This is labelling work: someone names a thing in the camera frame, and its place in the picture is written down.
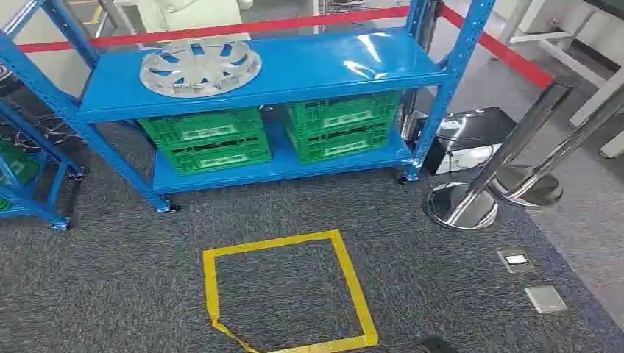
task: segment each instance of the green plastic crate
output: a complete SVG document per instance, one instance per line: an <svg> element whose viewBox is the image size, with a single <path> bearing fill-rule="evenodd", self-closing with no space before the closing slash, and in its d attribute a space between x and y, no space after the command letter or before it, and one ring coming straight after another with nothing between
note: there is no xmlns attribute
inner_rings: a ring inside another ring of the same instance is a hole
<svg viewBox="0 0 624 353"><path fill-rule="evenodd" d="M12 146L7 141L0 140L0 152L20 184L26 184L39 172L39 165L30 155ZM9 180L2 172L0 172L0 184L9 184ZM11 203L0 198L0 211L8 210L9 207L11 207Z"/></svg>
<svg viewBox="0 0 624 353"><path fill-rule="evenodd" d="M180 174L238 167L271 159L264 134L208 145L162 150Z"/></svg>
<svg viewBox="0 0 624 353"><path fill-rule="evenodd" d="M353 124L374 124L393 121L397 113L400 91L370 93L288 105L295 135L304 138L331 129L352 129Z"/></svg>
<svg viewBox="0 0 624 353"><path fill-rule="evenodd" d="M166 118L139 119L154 143L162 149L178 149L233 140L241 134L264 134L257 107L222 110Z"/></svg>
<svg viewBox="0 0 624 353"><path fill-rule="evenodd" d="M6 211L11 207L11 203L0 197L0 211Z"/></svg>
<svg viewBox="0 0 624 353"><path fill-rule="evenodd" d="M286 131L293 142L299 161L304 164L330 158L356 154L382 146L388 140L392 122L360 126L354 129L297 139L288 128Z"/></svg>

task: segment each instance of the stanchion post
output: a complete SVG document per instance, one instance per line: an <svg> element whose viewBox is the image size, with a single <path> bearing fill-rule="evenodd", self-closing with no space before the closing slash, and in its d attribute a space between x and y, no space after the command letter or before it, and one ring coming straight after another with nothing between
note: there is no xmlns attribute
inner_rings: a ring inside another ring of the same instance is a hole
<svg viewBox="0 0 624 353"><path fill-rule="evenodd" d="M417 35L416 41L427 53L431 48L431 42L433 41L433 34L436 31L436 25L438 23L438 17L442 13L443 0L427 0L425 12L420 21L419 30L414 31L414 35ZM414 120L422 118L424 115L421 112L416 111L416 95L418 90L409 90L405 96L403 109L401 111L398 127L403 136L403 140L408 144L414 144L414 127L416 122Z"/></svg>
<svg viewBox="0 0 624 353"><path fill-rule="evenodd" d="M469 185L454 182L431 191L425 204L427 214L453 229L477 230L492 225L498 214L498 203L487 190L488 186L499 168L511 162L525 148L570 94L575 83L575 79L569 76L555 79Z"/></svg>
<svg viewBox="0 0 624 353"><path fill-rule="evenodd" d="M587 138L613 115L624 108L624 87L615 92L590 117L536 167L521 165L506 167L505 173L493 184L505 199L529 207L545 207L557 202L563 195L559 181L550 172L568 158Z"/></svg>

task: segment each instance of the wheel cover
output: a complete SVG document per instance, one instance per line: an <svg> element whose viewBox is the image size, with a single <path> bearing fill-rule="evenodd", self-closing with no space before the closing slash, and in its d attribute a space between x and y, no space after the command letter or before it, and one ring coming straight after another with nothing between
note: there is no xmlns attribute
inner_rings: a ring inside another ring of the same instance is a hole
<svg viewBox="0 0 624 353"><path fill-rule="evenodd" d="M243 42L209 39L168 44L143 59L139 77L164 96L215 96L239 88L258 75L260 56Z"/></svg>

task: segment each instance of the floor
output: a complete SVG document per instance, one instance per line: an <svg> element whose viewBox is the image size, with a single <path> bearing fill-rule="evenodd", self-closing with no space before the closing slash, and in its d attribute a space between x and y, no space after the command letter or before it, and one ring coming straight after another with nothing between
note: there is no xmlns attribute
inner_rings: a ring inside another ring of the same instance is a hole
<svg viewBox="0 0 624 353"><path fill-rule="evenodd" d="M441 21L433 54L455 34ZM489 58L477 49L450 111L496 105L520 119L539 91ZM523 160L567 133L565 115ZM148 143L118 126L101 128L149 172ZM427 191L447 176L399 186L396 171L378 170L204 190L173 195L182 212L159 215L80 149L91 172L76 197L73 230L0 221L0 351L241 352L210 326L201 250L339 229L380 333L380 344L361 352L423 352L417 342L429 335L460 352L624 352L614 322L624 327L615 228L623 186L596 151L586 146L556 173L567 187L556 208L529 215L506 205L500 228L459 233L422 211ZM605 217L595 216L598 207ZM538 271L507 273L495 253L503 246L527 246ZM223 322L259 352L360 334L325 242L224 257L217 266ZM568 311L540 315L531 307L524 288L546 284Z"/></svg>

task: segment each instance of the yellow tape square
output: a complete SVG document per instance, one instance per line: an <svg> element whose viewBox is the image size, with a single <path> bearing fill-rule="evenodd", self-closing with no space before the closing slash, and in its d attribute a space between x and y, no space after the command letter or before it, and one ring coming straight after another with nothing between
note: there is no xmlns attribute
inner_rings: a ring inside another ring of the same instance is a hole
<svg viewBox="0 0 624 353"><path fill-rule="evenodd" d="M353 268L349 254L347 253L347 247L344 245L344 241L342 241L342 236L340 236L340 232L338 230L330 230L327 232L311 233L306 235L295 235L287 238L264 240L254 243L228 246L226 248L204 250L203 260L206 281L206 306L208 308L208 315L210 316L212 325L219 331L237 340L247 352L258 353L258 351L253 349L249 344L231 333L226 326L219 323L219 292L217 290L216 281L216 258L218 256L239 254L242 252L253 252L255 250L275 248L284 245L294 245L312 240L331 240L333 249L336 252L336 257L338 258L338 263L340 263L344 278L347 280L347 287L349 288L351 299L353 300L355 313L358 316L358 320L360 321L364 334L358 337L343 338L341 340L332 340L329 342L315 343L295 348L280 349L270 353L330 353L376 345L378 341L377 330L375 329L375 325L372 323L372 318L368 305L366 305L364 293L362 292L360 282L355 274L355 269Z"/></svg>

